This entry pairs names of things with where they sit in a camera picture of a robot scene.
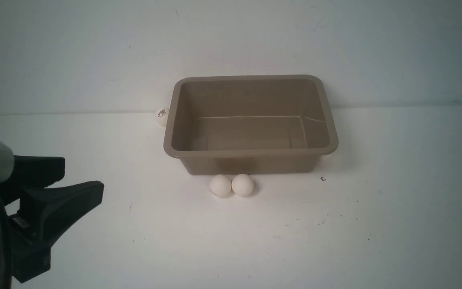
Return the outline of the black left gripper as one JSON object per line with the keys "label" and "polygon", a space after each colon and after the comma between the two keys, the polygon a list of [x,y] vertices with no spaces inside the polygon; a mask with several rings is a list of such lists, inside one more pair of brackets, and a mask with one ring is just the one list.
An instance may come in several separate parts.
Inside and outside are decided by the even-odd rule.
{"label": "black left gripper", "polygon": [[4,205],[20,198],[18,212],[8,217],[12,276],[20,283],[49,271],[50,246],[102,202],[100,181],[46,188],[64,176],[64,157],[14,156],[10,178],[0,183]]}

